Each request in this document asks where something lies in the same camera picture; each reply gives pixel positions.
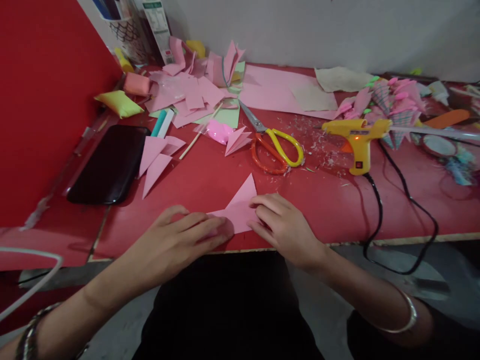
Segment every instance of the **bracelet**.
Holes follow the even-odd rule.
[[[18,346],[16,347],[15,360],[37,360],[38,359],[38,349],[37,349],[37,327],[40,321],[53,309],[57,308],[61,302],[47,306],[46,308],[40,310],[28,323],[23,335],[21,336]],[[87,343],[82,351],[74,359],[79,359],[80,356],[88,349],[89,344]]]
[[[396,287],[395,285],[392,284],[392,286],[400,292],[400,294],[403,296],[403,298],[408,303],[408,306],[410,308],[410,320],[408,321],[407,325],[405,325],[404,327],[402,327],[401,329],[398,329],[398,330],[388,330],[388,329],[384,329],[384,328],[381,328],[381,327],[378,327],[378,326],[375,326],[375,327],[378,330],[384,331],[386,333],[400,334],[400,333],[404,333],[404,332],[406,332],[406,331],[408,331],[408,330],[410,330],[411,328],[414,327],[414,325],[417,322],[418,314],[417,314],[417,309],[415,309],[415,306],[414,306],[412,300],[410,299],[410,297],[406,293],[404,293],[402,290],[400,290],[398,287]]]

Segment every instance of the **red wall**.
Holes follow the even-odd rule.
[[[77,0],[2,1],[0,227],[23,225],[121,71]]]

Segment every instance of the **box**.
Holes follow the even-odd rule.
[[[163,62],[165,65],[173,64],[175,59],[170,50],[170,29],[162,2],[144,0],[142,6]]]

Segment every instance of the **pink pillow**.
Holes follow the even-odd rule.
[[[148,77],[127,72],[123,91],[127,94],[149,96],[150,79]]]

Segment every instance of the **person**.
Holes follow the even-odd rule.
[[[255,196],[250,205],[261,223],[248,225],[277,252],[203,256],[233,236],[231,223],[170,207],[29,334],[0,349],[0,359],[73,359],[120,308],[159,285],[136,360],[323,359],[284,258],[355,308],[347,323],[354,359],[478,356],[476,332],[341,257],[280,195]]]

